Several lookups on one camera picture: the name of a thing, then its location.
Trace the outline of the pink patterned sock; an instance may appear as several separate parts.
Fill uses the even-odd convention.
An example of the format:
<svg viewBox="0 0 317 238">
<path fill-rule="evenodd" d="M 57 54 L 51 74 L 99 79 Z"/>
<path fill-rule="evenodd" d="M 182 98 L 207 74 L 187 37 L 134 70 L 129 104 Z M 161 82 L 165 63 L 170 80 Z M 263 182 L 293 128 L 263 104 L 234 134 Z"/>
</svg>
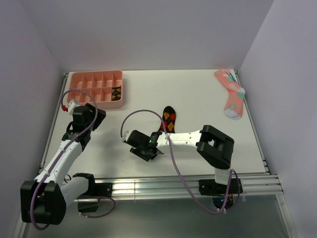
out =
<svg viewBox="0 0 317 238">
<path fill-rule="evenodd" d="M 244 88 L 238 84 L 229 69 L 219 69 L 214 75 L 228 91 L 224 114 L 233 120 L 239 120 L 243 115 L 243 102 L 246 94 Z"/>
</svg>

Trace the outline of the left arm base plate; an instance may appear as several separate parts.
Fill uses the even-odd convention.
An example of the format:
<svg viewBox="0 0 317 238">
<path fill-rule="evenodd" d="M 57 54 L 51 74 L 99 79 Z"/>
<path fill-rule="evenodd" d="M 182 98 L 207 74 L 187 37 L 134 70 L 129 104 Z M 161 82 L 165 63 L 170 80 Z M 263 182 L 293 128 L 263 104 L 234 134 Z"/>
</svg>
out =
<svg viewBox="0 0 317 238">
<path fill-rule="evenodd" d="M 113 183 L 111 182 L 96 183 L 93 195 L 98 197 L 111 197 L 112 186 Z"/>
</svg>

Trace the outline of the pink divided organizer tray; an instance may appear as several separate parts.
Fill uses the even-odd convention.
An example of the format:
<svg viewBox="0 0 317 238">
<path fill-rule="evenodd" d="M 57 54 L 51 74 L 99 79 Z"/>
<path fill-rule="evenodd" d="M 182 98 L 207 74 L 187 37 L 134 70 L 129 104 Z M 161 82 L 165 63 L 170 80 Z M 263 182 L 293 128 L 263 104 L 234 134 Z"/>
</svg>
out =
<svg viewBox="0 0 317 238">
<path fill-rule="evenodd" d="M 122 97 L 119 101 L 111 100 L 112 87 L 122 87 Z M 69 88 L 73 91 L 67 94 L 67 101 L 76 99 L 80 105 L 93 104 L 91 97 L 99 109 L 119 109 L 123 107 L 123 71 L 83 71 L 70 75 Z"/>
</svg>

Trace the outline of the brown tan argyle sock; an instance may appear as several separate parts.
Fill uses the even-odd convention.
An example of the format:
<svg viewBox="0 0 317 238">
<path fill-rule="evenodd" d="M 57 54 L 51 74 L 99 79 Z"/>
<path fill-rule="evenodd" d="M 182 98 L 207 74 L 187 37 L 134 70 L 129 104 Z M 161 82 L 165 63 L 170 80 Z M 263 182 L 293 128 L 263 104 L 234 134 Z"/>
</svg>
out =
<svg viewBox="0 0 317 238">
<path fill-rule="evenodd" d="M 111 100 L 112 101 L 119 101 L 119 100 L 121 100 L 121 97 L 122 97 L 122 87 L 121 86 L 112 87 Z"/>
</svg>

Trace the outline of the red yellow argyle sock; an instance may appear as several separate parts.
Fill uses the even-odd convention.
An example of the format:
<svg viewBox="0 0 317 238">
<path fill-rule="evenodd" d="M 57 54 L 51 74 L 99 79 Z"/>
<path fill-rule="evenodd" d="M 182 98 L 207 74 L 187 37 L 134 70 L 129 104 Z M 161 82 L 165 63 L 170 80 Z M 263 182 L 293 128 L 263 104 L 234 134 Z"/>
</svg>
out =
<svg viewBox="0 0 317 238">
<path fill-rule="evenodd" d="M 176 111 L 172 106 L 166 106 L 162 114 L 163 123 L 161 123 L 158 132 L 164 132 L 163 126 L 167 133 L 175 133 Z"/>
</svg>

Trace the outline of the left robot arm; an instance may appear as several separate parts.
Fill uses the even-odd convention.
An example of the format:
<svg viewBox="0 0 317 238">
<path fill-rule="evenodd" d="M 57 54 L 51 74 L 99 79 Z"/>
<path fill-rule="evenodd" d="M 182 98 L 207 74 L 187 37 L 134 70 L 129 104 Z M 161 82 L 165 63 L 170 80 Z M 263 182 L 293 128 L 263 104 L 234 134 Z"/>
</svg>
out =
<svg viewBox="0 0 317 238">
<path fill-rule="evenodd" d="M 75 106 L 71 114 L 73 120 L 54 157 L 33 181 L 25 181 L 20 188 L 22 221 L 41 224 L 41 230 L 60 224 L 66 208 L 75 199 L 91 198 L 97 191 L 93 174 L 76 173 L 71 181 L 64 180 L 89 143 L 92 131 L 105 119 L 106 112 L 87 103 Z"/>
</svg>

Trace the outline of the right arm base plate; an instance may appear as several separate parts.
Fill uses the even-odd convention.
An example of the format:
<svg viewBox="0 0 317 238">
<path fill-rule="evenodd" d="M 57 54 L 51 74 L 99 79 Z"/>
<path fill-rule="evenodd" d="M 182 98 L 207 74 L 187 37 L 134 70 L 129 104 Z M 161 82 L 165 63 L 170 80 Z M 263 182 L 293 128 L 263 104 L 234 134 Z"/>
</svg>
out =
<svg viewBox="0 0 317 238">
<path fill-rule="evenodd" d="M 200 195 L 205 196 L 225 196 L 226 184 L 219 184 L 215 179 L 201 179 L 199 180 Z M 230 181 L 229 194 L 243 193 L 243 188 L 240 179 L 232 178 Z"/>
</svg>

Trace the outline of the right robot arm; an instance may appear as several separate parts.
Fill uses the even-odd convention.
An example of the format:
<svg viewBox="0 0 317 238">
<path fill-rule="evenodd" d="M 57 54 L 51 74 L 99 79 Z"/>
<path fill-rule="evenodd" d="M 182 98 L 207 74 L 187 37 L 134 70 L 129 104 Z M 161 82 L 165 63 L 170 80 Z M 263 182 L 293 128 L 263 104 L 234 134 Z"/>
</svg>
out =
<svg viewBox="0 0 317 238">
<path fill-rule="evenodd" d="M 122 142 L 131 146 L 130 152 L 145 161 L 157 155 L 173 152 L 197 152 L 214 167 L 214 187 L 219 193 L 226 193 L 232 186 L 229 179 L 234 139 L 211 125 L 188 133 L 153 132 L 147 136 L 137 130 L 127 131 Z"/>
</svg>

